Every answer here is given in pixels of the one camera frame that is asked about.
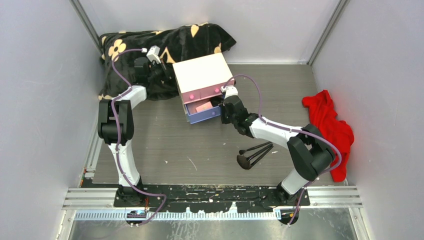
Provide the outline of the small pink card packet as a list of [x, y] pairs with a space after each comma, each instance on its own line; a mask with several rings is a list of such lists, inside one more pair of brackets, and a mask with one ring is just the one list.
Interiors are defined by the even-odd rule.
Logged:
[[209, 109], [211, 109], [211, 108], [213, 108], [212, 103], [211, 103], [210, 101], [207, 101], [207, 102], [204, 102], [204, 103], [202, 103], [202, 104], [199, 104], [199, 105], [195, 108], [195, 110], [196, 110], [196, 112], [197, 112], [197, 113], [199, 113], [199, 112], [202, 112], [202, 111], [209, 110]]

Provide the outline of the blue drawer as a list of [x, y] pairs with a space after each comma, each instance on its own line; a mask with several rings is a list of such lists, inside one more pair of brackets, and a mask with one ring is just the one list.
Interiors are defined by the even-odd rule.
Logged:
[[[215, 96], [208, 99], [203, 99], [200, 101], [184, 104], [184, 110], [186, 112], [187, 122], [189, 122], [190, 124], [196, 124], [196, 123], [203, 122], [205, 120], [220, 116], [221, 115], [220, 104], [222, 103], [222, 101], [223, 101], [222, 96]], [[213, 105], [213, 108], [210, 108], [208, 110], [204, 110], [201, 112], [196, 112], [195, 108], [199, 104], [202, 104], [205, 102], [211, 102], [211, 104]]]

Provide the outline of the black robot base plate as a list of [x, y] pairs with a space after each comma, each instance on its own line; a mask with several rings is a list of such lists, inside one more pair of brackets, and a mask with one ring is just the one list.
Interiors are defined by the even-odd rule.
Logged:
[[277, 207], [309, 206], [308, 193], [284, 200], [280, 189], [267, 185], [154, 185], [145, 184], [147, 195], [130, 187], [118, 187], [114, 207], [145, 207], [154, 212], [267, 213]]

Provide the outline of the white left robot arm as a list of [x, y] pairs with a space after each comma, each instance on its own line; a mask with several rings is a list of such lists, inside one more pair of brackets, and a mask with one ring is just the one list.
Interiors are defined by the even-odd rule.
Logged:
[[116, 97], [100, 100], [98, 108], [97, 133], [113, 154], [118, 171], [117, 197], [135, 207], [141, 206], [146, 196], [167, 199], [163, 193], [143, 190], [142, 178], [135, 166], [132, 150], [135, 127], [133, 108], [146, 99], [146, 87], [129, 84]]

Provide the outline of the black fan makeup brush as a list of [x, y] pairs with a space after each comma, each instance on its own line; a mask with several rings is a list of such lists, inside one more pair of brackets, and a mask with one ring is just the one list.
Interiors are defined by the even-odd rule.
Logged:
[[[239, 155], [236, 157], [236, 161], [239, 166], [244, 170], [250, 170], [254, 165], [256, 165], [262, 158], [264, 158], [270, 150], [274, 147], [273, 143], [265, 142], [254, 147], [240, 150]], [[255, 153], [250, 156], [245, 156], [245, 153], [257, 150]]]

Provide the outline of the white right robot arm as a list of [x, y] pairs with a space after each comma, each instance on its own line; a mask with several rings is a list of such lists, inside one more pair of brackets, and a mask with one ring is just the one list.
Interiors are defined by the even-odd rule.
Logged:
[[299, 190], [313, 182], [336, 159], [330, 143], [312, 124], [293, 127], [249, 113], [237, 95], [224, 97], [221, 112], [221, 121], [233, 124], [241, 135], [266, 140], [289, 151], [294, 169], [277, 185], [277, 198], [283, 205], [291, 205]]

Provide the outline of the black thin makeup brush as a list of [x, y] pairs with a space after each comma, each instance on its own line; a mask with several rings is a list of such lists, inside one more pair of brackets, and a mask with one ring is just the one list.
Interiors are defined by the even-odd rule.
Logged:
[[268, 142], [265, 142], [265, 143], [262, 143], [262, 144], [259, 144], [259, 145], [256, 145], [256, 146], [247, 148], [247, 149], [241, 149], [241, 150], [238, 151], [238, 153], [240, 155], [243, 155], [246, 152], [249, 152], [249, 151], [252, 151], [252, 150], [256, 150], [256, 149], [260, 149], [262, 147], [267, 147], [268, 145], [272, 145], [272, 142], [268, 141]]

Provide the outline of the white pink drawer organizer box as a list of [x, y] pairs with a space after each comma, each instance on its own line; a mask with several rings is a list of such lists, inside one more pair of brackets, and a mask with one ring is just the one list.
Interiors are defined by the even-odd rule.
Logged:
[[172, 67], [184, 111], [184, 104], [224, 98], [221, 87], [233, 76], [222, 53], [177, 62]]

